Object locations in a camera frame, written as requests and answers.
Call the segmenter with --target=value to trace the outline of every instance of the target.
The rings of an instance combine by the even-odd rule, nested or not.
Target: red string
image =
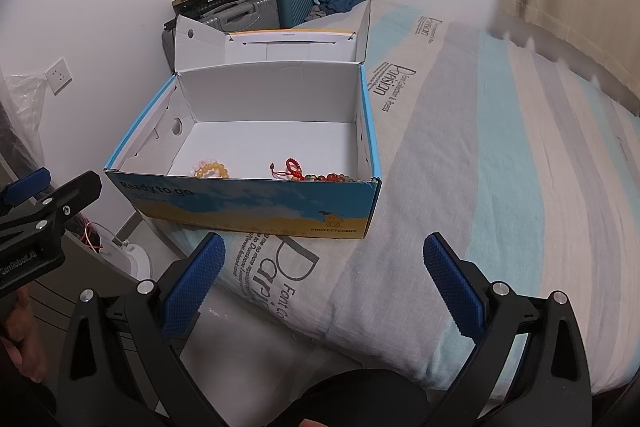
[[[287,165],[287,171],[280,171],[277,172],[275,171],[275,165],[272,163],[271,164],[271,174],[273,174],[274,176],[293,176],[294,178],[298,179],[298,180],[304,180],[305,177],[302,175],[302,167],[300,167],[300,164],[294,160],[293,158],[289,158],[286,162]]]

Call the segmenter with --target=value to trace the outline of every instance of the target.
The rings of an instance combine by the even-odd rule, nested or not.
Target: blue gripper pad
[[[46,168],[38,169],[28,176],[7,185],[2,192],[2,203],[6,206],[18,206],[39,192],[46,190],[51,183],[51,174]]]
[[[225,264],[225,242],[212,234],[164,300],[162,336],[165,340],[185,334]]]
[[[484,304],[469,284],[456,261],[436,237],[431,234],[422,247],[427,267],[449,313],[464,337],[477,344],[484,337]]]

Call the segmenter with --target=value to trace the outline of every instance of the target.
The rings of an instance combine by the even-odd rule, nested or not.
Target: human hand
[[[314,422],[313,420],[302,420],[300,427],[326,427],[323,423]]]
[[[20,374],[39,383],[47,376],[47,359],[31,310],[27,286],[16,290],[16,295],[18,300],[15,308],[4,324],[9,338],[0,337],[0,341]]]

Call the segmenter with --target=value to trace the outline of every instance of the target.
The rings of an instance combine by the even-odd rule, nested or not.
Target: gray suitcase
[[[236,1],[205,13],[199,20],[225,33],[280,28],[276,0]]]

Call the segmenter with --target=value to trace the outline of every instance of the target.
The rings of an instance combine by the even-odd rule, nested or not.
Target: open box
[[[356,31],[224,34],[180,18],[176,76],[138,117],[105,167],[143,214],[219,230],[360,239],[380,191],[362,68],[369,6]],[[229,179],[194,178],[201,160]],[[304,174],[273,177],[295,158]]]

